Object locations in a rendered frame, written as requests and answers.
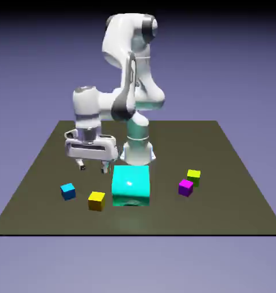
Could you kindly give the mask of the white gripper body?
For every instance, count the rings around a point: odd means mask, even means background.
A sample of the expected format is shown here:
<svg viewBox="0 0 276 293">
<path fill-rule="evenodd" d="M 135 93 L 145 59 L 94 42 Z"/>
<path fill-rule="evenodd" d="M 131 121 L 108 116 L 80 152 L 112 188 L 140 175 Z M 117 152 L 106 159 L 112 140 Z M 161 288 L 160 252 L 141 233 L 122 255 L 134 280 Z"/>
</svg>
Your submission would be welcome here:
<svg viewBox="0 0 276 293">
<path fill-rule="evenodd" d="M 67 156 L 74 159 L 115 161 L 119 152 L 116 139 L 111 135 L 100 134 L 94 140 L 78 138 L 78 130 L 72 129 L 64 134 Z"/>
</svg>

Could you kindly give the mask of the small blue cube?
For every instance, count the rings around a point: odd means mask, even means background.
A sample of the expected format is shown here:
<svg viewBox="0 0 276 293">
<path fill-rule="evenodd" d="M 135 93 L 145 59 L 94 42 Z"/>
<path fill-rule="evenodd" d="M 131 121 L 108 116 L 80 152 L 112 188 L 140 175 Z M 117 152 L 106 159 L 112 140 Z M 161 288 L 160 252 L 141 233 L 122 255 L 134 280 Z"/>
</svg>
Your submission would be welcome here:
<svg viewBox="0 0 276 293">
<path fill-rule="evenodd" d="M 62 198 L 67 201 L 76 197 L 76 190 L 72 183 L 60 186 Z"/>
</svg>

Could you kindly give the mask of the small yellow cube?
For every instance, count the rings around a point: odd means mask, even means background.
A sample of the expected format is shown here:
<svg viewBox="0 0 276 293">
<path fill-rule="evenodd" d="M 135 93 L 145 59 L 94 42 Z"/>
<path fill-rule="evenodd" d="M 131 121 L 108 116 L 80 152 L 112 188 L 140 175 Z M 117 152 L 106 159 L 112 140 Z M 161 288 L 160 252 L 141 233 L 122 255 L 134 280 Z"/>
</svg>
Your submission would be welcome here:
<svg viewBox="0 0 276 293">
<path fill-rule="evenodd" d="M 88 197 L 88 208 L 92 211 L 102 211 L 105 205 L 104 192 L 91 192 Z"/>
</svg>

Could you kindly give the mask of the small magenta cube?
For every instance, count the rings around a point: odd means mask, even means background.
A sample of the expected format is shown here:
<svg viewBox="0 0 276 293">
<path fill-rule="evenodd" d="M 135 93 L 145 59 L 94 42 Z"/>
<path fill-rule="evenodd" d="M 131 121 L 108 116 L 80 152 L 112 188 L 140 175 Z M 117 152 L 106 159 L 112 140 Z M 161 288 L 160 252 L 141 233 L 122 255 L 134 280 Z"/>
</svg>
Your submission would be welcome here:
<svg viewBox="0 0 276 293">
<path fill-rule="evenodd" d="M 178 194 L 189 197 L 194 190 L 194 183 L 192 181 L 183 179 L 178 186 Z"/>
</svg>

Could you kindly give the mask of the small lime cube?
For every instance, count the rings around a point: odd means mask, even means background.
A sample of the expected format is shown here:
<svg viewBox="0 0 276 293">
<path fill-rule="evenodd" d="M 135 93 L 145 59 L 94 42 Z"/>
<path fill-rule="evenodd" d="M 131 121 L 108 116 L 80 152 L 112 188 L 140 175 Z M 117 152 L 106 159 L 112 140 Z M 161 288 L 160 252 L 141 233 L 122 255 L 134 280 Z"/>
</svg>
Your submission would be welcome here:
<svg viewBox="0 0 276 293">
<path fill-rule="evenodd" d="M 195 187 L 199 186 L 201 171 L 189 169 L 187 171 L 187 180 L 193 182 Z"/>
</svg>

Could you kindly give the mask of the large cyan box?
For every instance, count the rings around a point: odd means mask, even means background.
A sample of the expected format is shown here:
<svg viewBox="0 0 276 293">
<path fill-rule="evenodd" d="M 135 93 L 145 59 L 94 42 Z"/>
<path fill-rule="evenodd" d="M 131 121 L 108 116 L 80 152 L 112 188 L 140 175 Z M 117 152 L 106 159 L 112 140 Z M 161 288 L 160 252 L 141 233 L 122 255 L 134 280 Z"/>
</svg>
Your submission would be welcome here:
<svg viewBox="0 0 276 293">
<path fill-rule="evenodd" d="M 115 165 L 112 177 L 113 206 L 149 206 L 149 166 Z"/>
</svg>

